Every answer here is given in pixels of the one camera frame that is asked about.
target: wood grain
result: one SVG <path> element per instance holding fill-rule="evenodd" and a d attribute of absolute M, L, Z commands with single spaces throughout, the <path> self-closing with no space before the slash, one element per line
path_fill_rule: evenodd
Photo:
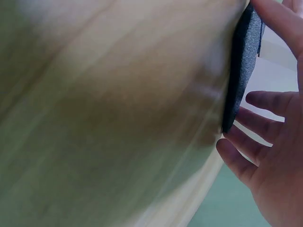
<path fill-rule="evenodd" d="M 244 5 L 2 0 L 0 223 L 135 226 L 165 203 L 214 147 Z"/>

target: foam padding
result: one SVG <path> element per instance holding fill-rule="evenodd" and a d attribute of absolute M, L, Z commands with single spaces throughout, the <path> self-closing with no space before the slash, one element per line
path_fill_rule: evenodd
<path fill-rule="evenodd" d="M 247 83 L 260 53 L 265 25 L 249 4 L 233 35 L 230 80 L 223 114 L 222 131 L 228 132 L 239 111 Z"/>

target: hand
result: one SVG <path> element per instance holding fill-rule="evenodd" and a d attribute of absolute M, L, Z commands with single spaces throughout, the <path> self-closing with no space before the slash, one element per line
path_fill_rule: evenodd
<path fill-rule="evenodd" d="M 297 15 L 303 17 L 302 0 L 283 0 L 282 4 L 290 8 Z"/>
<path fill-rule="evenodd" d="M 303 19 L 273 0 L 251 2 L 297 58 L 299 92 L 256 91 L 246 97 L 249 104 L 285 117 L 285 122 L 264 118 L 244 108 L 236 117 L 240 124 L 273 144 L 272 147 L 252 140 L 233 126 L 224 135 L 226 139 L 218 141 L 217 149 L 227 166 L 250 188 L 259 210 L 272 226 L 302 227 Z"/>

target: green floor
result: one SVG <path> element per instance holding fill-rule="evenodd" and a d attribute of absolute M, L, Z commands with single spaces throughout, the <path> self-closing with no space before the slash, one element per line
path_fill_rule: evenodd
<path fill-rule="evenodd" d="M 269 227 L 250 190 L 224 165 L 188 227 Z"/>

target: light wood panel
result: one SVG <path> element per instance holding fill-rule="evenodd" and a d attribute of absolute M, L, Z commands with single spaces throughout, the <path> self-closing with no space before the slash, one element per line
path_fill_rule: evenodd
<path fill-rule="evenodd" d="M 2 0 L 0 223 L 152 223 L 214 148 L 244 4 Z"/>

